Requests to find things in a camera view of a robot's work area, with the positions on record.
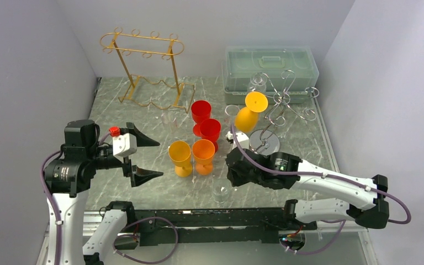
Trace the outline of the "red goblet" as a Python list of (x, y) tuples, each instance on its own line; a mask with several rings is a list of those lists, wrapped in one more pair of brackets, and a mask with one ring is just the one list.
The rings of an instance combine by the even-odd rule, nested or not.
[(221, 124), (216, 119), (205, 119), (199, 125), (199, 135), (202, 139), (211, 141), (214, 144), (215, 152), (218, 151), (217, 140), (221, 133)]
[(211, 105), (206, 100), (197, 100), (191, 105), (191, 115), (195, 122), (193, 126), (193, 133), (195, 136), (200, 137), (200, 125), (201, 123), (210, 118)]

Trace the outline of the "clear plastic storage box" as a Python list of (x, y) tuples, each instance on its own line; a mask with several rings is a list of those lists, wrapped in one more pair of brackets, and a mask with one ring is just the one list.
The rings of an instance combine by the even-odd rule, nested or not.
[[(292, 70), (296, 80), (290, 88), (291, 104), (300, 104), (311, 96), (310, 87), (315, 87), (319, 77), (315, 59), (308, 46), (228, 46), (222, 63), (226, 104), (243, 104), (248, 91), (250, 77), (264, 72), (277, 90), (288, 86), (291, 77), (284, 82), (280, 74)], [(272, 87), (267, 84), (264, 95), (271, 97)]]

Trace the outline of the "silver wire glass rack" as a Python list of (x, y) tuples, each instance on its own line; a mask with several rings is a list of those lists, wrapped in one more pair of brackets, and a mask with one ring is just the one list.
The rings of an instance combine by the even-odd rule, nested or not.
[(270, 97), (272, 99), (270, 109), (266, 111), (263, 119), (267, 122), (264, 129), (256, 130), (249, 137), (250, 150), (254, 153), (264, 155), (267, 152), (274, 153), (280, 149), (280, 140), (276, 134), (279, 127), (285, 125), (286, 119), (284, 113), (286, 110), (292, 111), (298, 118), (305, 121), (314, 121), (316, 119), (315, 111), (305, 108), (302, 113), (298, 113), (291, 106), (290, 88), (296, 80), (296, 74), (292, 70), (284, 70), (280, 74), (281, 79), (286, 82), (289, 77), (293, 80), (288, 86), (283, 85), (282, 90), (277, 90), (268, 76), (267, 84), (269, 84), (274, 94)]

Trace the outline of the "tall clear flute glass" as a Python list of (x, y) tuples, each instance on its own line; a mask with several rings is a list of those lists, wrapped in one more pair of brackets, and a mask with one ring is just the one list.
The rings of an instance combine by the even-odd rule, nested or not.
[(164, 110), (161, 114), (161, 123), (169, 133), (174, 133), (178, 129), (177, 117), (173, 112)]

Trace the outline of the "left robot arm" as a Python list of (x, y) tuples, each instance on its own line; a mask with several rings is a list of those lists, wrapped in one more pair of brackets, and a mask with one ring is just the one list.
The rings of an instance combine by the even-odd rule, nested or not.
[(40, 171), (50, 214), (48, 264), (103, 264), (120, 231), (131, 231), (137, 222), (132, 202), (110, 202), (89, 240), (83, 240), (84, 212), (91, 180), (98, 170), (120, 168), (138, 187), (161, 172), (139, 168), (130, 155), (139, 147), (155, 147), (158, 142), (143, 134), (132, 122), (109, 129), (111, 144), (105, 143), (93, 120), (69, 122), (65, 142), (51, 155)]

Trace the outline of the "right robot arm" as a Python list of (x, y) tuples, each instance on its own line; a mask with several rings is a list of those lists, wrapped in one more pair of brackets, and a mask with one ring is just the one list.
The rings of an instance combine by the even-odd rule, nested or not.
[(389, 204), (384, 194), (387, 178), (352, 177), (325, 168), (285, 152), (260, 155), (251, 150), (232, 149), (225, 158), (227, 178), (234, 187), (247, 183), (265, 188), (301, 189), (326, 199), (291, 199), (285, 203), (282, 222), (289, 229), (313, 221), (354, 221), (370, 229), (383, 229), (389, 220)]

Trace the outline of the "red goblet right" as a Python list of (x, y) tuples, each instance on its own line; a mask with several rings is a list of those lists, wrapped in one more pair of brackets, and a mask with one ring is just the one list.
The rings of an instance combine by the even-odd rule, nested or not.
[(221, 124), (216, 119), (205, 119), (199, 125), (199, 135), (202, 139), (211, 141), (214, 144), (215, 152), (218, 151), (217, 140), (221, 133)]

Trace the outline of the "clear stemless glass front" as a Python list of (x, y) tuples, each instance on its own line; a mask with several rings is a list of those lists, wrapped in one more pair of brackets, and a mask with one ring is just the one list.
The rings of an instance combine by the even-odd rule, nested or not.
[(224, 203), (231, 193), (231, 183), (228, 179), (216, 179), (212, 186), (212, 195), (214, 202)]

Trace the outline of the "orange goblet centre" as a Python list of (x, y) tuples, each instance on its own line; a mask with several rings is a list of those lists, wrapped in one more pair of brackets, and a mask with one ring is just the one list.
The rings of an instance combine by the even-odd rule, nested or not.
[(213, 171), (214, 144), (207, 139), (198, 140), (193, 144), (192, 153), (195, 160), (195, 170), (202, 176), (210, 174)]

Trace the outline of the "clear ribbed wine glass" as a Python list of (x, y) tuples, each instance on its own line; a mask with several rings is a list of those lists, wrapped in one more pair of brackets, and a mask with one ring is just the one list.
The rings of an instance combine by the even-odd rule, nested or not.
[(268, 76), (265, 73), (258, 72), (253, 74), (250, 77), (248, 91), (249, 92), (257, 91), (257, 92), (265, 94), (267, 90), (267, 81), (268, 81)]

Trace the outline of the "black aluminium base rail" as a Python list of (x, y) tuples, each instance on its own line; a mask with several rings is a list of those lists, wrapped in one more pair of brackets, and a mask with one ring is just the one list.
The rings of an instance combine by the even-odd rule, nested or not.
[(313, 221), (305, 225), (286, 220), (282, 208), (234, 208), (193, 210), (135, 210), (128, 213), (128, 222), (140, 224), (128, 228), (122, 224), (116, 246), (131, 249), (178, 243), (248, 242), (278, 243), (287, 234), (296, 233), (296, 240), (316, 235), (322, 240), (325, 233), (363, 232), (352, 221)]

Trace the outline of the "red goblet back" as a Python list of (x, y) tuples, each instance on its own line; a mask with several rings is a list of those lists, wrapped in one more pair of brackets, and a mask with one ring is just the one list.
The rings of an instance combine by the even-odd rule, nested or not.
[(201, 123), (210, 118), (211, 105), (206, 100), (197, 100), (191, 105), (191, 115), (195, 122), (193, 126), (193, 133), (195, 136), (200, 137), (200, 125)]

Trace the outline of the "yellow goblet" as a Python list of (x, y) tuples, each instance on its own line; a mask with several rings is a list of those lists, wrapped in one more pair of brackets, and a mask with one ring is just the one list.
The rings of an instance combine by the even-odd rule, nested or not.
[(175, 141), (168, 149), (168, 155), (174, 164), (175, 174), (179, 177), (188, 177), (192, 171), (191, 149), (185, 141)]
[(235, 126), (239, 131), (249, 133), (256, 126), (259, 114), (268, 108), (268, 99), (261, 92), (249, 92), (245, 97), (245, 105), (235, 118)]

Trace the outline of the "clear glass with red dots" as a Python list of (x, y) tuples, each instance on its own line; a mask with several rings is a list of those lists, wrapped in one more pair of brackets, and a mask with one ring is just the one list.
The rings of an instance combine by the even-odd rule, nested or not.
[(234, 123), (234, 120), (240, 111), (240, 107), (238, 105), (227, 105), (225, 107), (224, 113), (224, 123), (223, 123), (223, 130), (224, 130), (224, 136), (227, 138), (227, 134), (230, 131), (230, 126)]

